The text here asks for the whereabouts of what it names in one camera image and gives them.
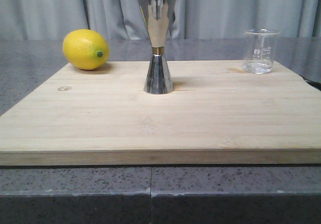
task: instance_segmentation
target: countertop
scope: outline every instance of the countertop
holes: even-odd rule
[[[108,42],[110,61],[149,60],[148,40]],[[0,41],[0,115],[67,63],[61,48]],[[168,61],[243,52],[244,39],[165,48]],[[275,59],[321,82],[321,38],[280,38]],[[0,223],[321,223],[320,210],[320,165],[0,167]]]

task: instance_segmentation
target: gray curtain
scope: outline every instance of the gray curtain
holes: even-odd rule
[[[321,0],[177,0],[173,39],[239,38],[270,28],[321,36]],[[0,40],[62,39],[75,29],[106,39],[146,39],[137,0],[0,0]]]

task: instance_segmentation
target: lemon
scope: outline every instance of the lemon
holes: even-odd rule
[[[108,43],[98,32],[88,29],[70,32],[62,50],[71,64],[85,70],[100,67],[109,57]]]

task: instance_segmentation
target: jigger cup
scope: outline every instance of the jigger cup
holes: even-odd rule
[[[173,82],[164,54],[167,32],[173,19],[175,0],[138,0],[152,47],[144,91],[172,92]]]

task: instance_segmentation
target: clear liquid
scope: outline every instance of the clear liquid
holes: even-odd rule
[[[256,74],[269,73],[272,70],[271,60],[246,60],[243,62],[243,70]]]

